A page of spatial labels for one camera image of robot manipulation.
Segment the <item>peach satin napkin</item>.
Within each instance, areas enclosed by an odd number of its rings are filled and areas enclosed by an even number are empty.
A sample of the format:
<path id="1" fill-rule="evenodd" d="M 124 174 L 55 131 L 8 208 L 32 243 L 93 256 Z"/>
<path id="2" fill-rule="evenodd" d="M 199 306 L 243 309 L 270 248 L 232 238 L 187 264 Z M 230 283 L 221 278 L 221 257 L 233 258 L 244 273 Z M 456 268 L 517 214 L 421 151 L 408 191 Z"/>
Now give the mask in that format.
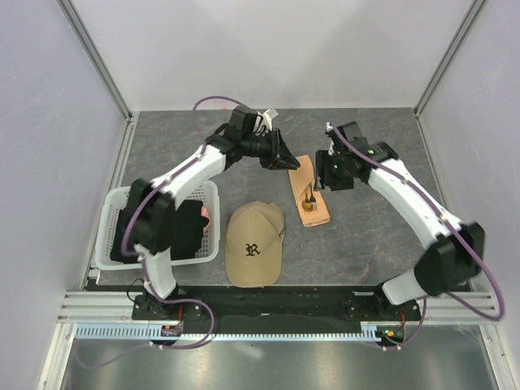
<path id="1" fill-rule="evenodd" d="M 300 166 L 288 172 L 297 211 L 304 227 L 324 225 L 331 221 L 322 194 L 314 189 L 314 167 L 309 155 L 297 157 Z"/>

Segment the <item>gold spoon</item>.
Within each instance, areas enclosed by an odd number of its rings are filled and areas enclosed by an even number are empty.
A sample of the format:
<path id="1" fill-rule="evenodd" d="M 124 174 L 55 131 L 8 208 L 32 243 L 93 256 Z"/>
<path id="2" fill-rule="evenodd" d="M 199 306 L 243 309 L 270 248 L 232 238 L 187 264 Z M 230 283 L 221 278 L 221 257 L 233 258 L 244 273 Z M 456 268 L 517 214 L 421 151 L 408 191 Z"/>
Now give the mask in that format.
<path id="1" fill-rule="evenodd" d="M 305 189 L 305 196 L 304 196 L 304 199 L 302 200 L 302 203 L 301 203 L 303 210 L 305 210 L 307 212 L 311 212 L 312 211 L 312 205 L 310 203 L 310 191 L 313 191 L 312 184 L 309 184 L 307 186 L 307 188 Z"/>

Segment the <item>silver fork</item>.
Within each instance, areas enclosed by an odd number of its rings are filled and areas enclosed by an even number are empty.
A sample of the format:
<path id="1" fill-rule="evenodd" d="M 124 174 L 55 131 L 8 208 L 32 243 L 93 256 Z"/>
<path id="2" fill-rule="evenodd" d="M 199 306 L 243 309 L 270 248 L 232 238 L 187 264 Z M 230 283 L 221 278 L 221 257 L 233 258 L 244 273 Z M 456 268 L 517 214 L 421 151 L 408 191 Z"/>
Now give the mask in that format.
<path id="1" fill-rule="evenodd" d="M 316 211 L 317 210 L 317 201 L 316 201 L 313 191 L 310 191 L 310 203 L 312 205 L 312 211 Z"/>

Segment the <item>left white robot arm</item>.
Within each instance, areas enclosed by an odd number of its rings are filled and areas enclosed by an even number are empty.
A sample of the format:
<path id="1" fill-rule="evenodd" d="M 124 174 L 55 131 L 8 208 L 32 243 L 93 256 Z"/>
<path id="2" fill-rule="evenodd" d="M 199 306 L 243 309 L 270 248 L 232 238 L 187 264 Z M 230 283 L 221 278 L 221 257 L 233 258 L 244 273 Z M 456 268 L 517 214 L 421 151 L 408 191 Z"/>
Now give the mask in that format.
<path id="1" fill-rule="evenodd" d="M 273 124 L 277 115 L 274 109 L 259 112 L 237 106 L 230 119 L 177 167 L 153 180 L 131 184 L 123 211 L 121 253 L 136 256 L 141 263 L 145 290 L 153 296 L 150 310 L 160 319 L 175 316 L 183 301 L 165 253 L 177 233 L 178 209 L 188 195 L 243 157 L 257 158 L 268 170 L 296 170 L 300 166 Z"/>

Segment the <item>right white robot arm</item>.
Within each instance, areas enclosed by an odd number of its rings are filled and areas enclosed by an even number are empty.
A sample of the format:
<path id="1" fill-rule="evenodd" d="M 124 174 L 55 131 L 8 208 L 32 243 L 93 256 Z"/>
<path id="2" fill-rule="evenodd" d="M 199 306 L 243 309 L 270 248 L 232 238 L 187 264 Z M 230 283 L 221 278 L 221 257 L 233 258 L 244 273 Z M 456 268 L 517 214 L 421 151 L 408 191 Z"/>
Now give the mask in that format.
<path id="1" fill-rule="evenodd" d="M 480 274 L 474 256 L 482 255 L 485 234 L 478 223 L 463 223 L 442 207 L 392 147 L 370 144 L 356 122 L 327 123 L 324 133 L 331 143 L 315 154 L 315 187 L 341 191 L 360 180 L 393 206 L 424 249 L 411 269 L 378 286 L 371 305 L 378 318 L 392 319 L 402 304 L 437 297 Z"/>

